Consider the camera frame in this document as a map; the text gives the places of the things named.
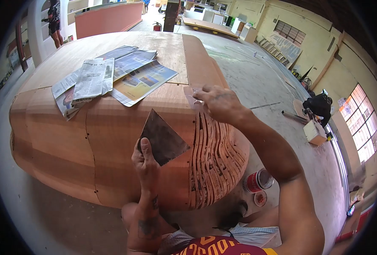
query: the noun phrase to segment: fire extinguisher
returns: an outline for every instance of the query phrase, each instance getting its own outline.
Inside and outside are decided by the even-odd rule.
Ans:
[[[153,31],[159,31],[161,32],[161,24],[156,21],[156,23],[153,23]]]

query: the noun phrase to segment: red jersey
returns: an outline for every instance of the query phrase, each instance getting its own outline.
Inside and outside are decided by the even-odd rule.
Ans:
[[[233,237],[207,236],[194,238],[188,246],[172,255],[278,255],[271,248],[241,244]]]

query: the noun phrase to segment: wooden sculpture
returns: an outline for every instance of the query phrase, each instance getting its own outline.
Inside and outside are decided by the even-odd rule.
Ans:
[[[104,95],[67,122],[51,86],[85,59],[124,44],[157,49],[159,63],[179,74],[132,107]],[[161,167],[160,206],[171,211],[208,206],[241,179],[249,141],[231,125],[190,108],[183,87],[205,84],[228,88],[215,60],[192,35],[121,32],[70,42],[43,62],[15,97],[10,109],[12,155],[18,166],[49,187],[121,208],[139,200],[140,183],[130,157],[154,109],[190,146]]]

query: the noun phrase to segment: hand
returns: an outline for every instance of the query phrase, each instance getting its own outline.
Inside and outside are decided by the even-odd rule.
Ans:
[[[249,112],[253,115],[248,108],[239,102],[235,92],[230,89],[205,85],[203,90],[196,91],[193,97],[204,101],[204,111],[218,122],[235,126],[244,115],[249,114]]]
[[[157,163],[152,154],[152,146],[149,139],[142,138],[140,148],[142,153],[137,149],[137,140],[135,151],[132,155],[132,162],[137,175],[140,179],[142,191],[157,192],[160,175],[160,165]]]

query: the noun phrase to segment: red can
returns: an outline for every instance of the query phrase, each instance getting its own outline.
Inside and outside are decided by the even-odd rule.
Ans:
[[[247,193],[256,193],[268,189],[273,185],[273,177],[263,168],[256,173],[249,175],[242,182],[242,188]]]

